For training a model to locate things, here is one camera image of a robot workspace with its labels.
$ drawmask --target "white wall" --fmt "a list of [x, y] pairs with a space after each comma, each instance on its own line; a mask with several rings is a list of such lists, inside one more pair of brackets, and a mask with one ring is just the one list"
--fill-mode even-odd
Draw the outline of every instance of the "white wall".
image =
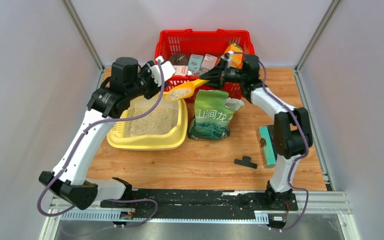
[[268, 66], [298, 63], [331, 0], [73, 0], [105, 65], [152, 60], [166, 29], [248, 30]]
[[362, 239], [384, 239], [384, 1], [343, 1], [302, 77], [332, 182]]
[[70, 144], [98, 75], [61, 1], [0, 0], [0, 240], [38, 239], [39, 174]]

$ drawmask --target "green bag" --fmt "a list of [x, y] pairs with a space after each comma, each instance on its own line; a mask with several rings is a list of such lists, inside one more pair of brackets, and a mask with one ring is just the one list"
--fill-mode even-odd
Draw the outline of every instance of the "green bag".
[[187, 136], [195, 140], [220, 140], [231, 135], [229, 122], [245, 104], [220, 90], [199, 90], [195, 98], [195, 117]]

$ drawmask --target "plastic basket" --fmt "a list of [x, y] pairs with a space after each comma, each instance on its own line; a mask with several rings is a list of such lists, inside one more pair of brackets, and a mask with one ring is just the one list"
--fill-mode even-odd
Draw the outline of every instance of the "plastic basket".
[[[251, 42], [250, 33], [245, 30], [223, 30], [217, 31], [193, 31], [185, 30], [163, 30], [159, 35], [159, 42], [156, 45], [155, 58], [163, 56], [168, 60], [172, 54], [191, 54], [205, 55], [210, 54], [216, 57], [221, 56], [231, 43], [236, 43], [242, 47], [243, 51], [248, 54], [255, 54], [254, 46]], [[184, 82], [196, 80], [197, 76], [179, 76], [174, 75], [168, 80], [168, 91]], [[200, 86], [195, 90], [193, 96], [186, 98], [187, 103], [193, 103], [195, 96], [200, 90], [211, 90], [208, 86]], [[223, 91], [229, 93], [229, 97], [241, 99], [241, 86], [237, 83], [227, 82]]]

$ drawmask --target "yellow litter box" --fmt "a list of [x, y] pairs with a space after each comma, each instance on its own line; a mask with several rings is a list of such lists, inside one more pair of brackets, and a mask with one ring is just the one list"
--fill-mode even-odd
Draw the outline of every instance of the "yellow litter box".
[[[117, 122], [106, 135], [108, 143], [114, 148], [138, 151], [172, 150], [178, 148], [186, 138], [188, 129], [188, 110], [186, 108], [185, 100], [179, 99], [177, 101], [167, 101], [166, 95], [167, 93], [164, 92], [164, 96], [156, 109], [169, 108], [178, 110], [177, 124], [168, 133], [125, 137], [130, 123], [128, 121], [120, 121]], [[129, 109], [123, 112], [121, 118], [133, 117], [132, 114], [129, 114], [129, 110], [136, 108], [151, 108], [155, 104], [157, 98], [158, 94], [149, 100], [145, 99], [143, 96], [135, 98], [130, 102]]]

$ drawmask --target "wooden table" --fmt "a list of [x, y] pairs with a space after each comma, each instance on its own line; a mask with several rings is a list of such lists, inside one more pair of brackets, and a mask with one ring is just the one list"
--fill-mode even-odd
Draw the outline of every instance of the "wooden table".
[[[106, 69], [105, 78], [111, 75]], [[302, 102], [290, 68], [269, 68], [266, 84], [285, 102], [302, 107]], [[248, 103], [235, 113], [230, 122], [231, 136], [220, 141], [197, 141], [186, 138], [175, 150], [130, 151], [102, 142], [87, 177], [91, 179], [121, 178], [133, 188], [265, 190], [274, 168], [263, 168], [257, 139], [257, 128], [273, 124], [270, 117]], [[189, 121], [194, 105], [188, 106]], [[257, 169], [234, 164], [234, 159], [250, 156]], [[311, 147], [309, 155], [300, 161], [293, 183], [313, 191], [325, 191], [322, 170]]]

